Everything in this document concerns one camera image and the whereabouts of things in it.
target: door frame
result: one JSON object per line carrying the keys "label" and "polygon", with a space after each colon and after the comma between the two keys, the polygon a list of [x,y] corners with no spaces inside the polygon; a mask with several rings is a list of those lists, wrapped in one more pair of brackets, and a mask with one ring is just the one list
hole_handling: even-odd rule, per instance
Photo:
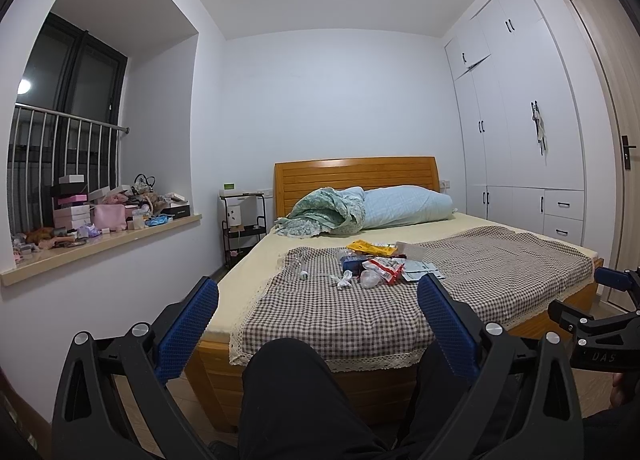
{"label": "door frame", "polygon": [[[582,21],[578,10],[575,8],[573,0],[564,0],[569,11],[571,12],[574,20],[582,34],[582,38],[584,39],[585,45],[587,46],[589,55],[593,61],[593,65],[595,66],[596,73],[598,74],[598,79],[600,81],[600,86],[602,87],[602,94],[604,95],[604,100],[607,105],[607,114],[609,117],[609,124],[611,127],[611,135],[613,139],[614,152],[617,155],[622,155],[622,146],[620,142],[620,127],[618,124],[618,116],[616,113],[615,106],[612,100],[612,93],[609,87],[609,81],[607,79],[606,74],[604,73],[602,63],[600,61],[600,57],[596,52],[594,47],[594,43],[591,40],[591,36],[587,30],[587,27]],[[609,266],[612,268],[616,268],[618,265],[618,259],[620,256],[620,244],[622,241],[622,226],[624,223],[624,208],[625,208],[625,180],[624,180],[624,172],[622,169],[622,159],[616,157],[615,159],[615,167],[616,167],[616,217],[615,217],[615,225],[614,225],[614,235],[613,235],[613,243],[611,247],[611,256],[609,258]],[[601,295],[601,299],[607,302],[607,305],[615,308],[616,310],[622,312],[622,310],[616,305],[608,303],[609,293],[611,289],[609,287],[603,286],[603,291]]]}

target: metal screw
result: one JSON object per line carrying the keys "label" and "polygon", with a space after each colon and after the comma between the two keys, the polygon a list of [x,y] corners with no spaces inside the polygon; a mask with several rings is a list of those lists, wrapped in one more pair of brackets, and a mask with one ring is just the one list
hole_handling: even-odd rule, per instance
{"label": "metal screw", "polygon": [[560,336],[555,332],[547,332],[546,340],[549,341],[553,345],[557,345],[560,342]]}
{"label": "metal screw", "polygon": [[74,337],[74,342],[77,345],[83,345],[88,339],[89,334],[87,332],[80,332],[79,334],[76,334],[76,337]]}
{"label": "metal screw", "polygon": [[149,325],[146,323],[138,323],[131,329],[131,333],[136,337],[142,337],[149,332]]}
{"label": "metal screw", "polygon": [[484,328],[491,335],[500,335],[502,333],[502,327],[498,323],[487,323]]}

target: ceiling light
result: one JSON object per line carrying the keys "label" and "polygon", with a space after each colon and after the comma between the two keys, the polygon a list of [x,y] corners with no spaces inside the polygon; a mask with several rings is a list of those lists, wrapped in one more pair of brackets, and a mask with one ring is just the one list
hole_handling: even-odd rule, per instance
{"label": "ceiling light", "polygon": [[27,79],[22,79],[20,84],[18,85],[18,95],[22,95],[31,90],[31,81],[27,81]]}

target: window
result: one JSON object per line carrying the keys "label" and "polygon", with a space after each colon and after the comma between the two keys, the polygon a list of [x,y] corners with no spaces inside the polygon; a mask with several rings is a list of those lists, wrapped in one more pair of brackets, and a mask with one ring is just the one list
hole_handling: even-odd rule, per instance
{"label": "window", "polygon": [[13,234],[52,226],[51,187],[61,176],[84,174],[88,191],[117,184],[126,65],[117,50],[49,14],[24,70],[9,139]]}

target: black metal cart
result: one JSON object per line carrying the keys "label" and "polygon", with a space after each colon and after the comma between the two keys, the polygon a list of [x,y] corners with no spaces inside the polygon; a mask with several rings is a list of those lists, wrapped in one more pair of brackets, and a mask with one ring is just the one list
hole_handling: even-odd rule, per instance
{"label": "black metal cart", "polygon": [[[246,226],[241,231],[234,230],[233,227],[230,228],[227,216],[228,204],[226,203],[226,201],[230,198],[248,198],[249,196],[255,196],[256,198],[260,198],[262,200],[262,214],[256,217],[255,224]],[[260,241],[262,237],[267,234],[267,209],[264,203],[263,193],[243,193],[241,195],[230,196],[220,195],[220,199],[225,203],[225,219],[222,220],[222,244],[225,252],[225,265],[228,270],[231,270],[251,251],[251,249],[253,249],[257,245],[253,244],[244,247],[238,245],[237,248],[232,249],[231,241],[236,238],[238,239],[239,243],[240,238],[245,238],[247,236],[258,236],[258,241]]]}

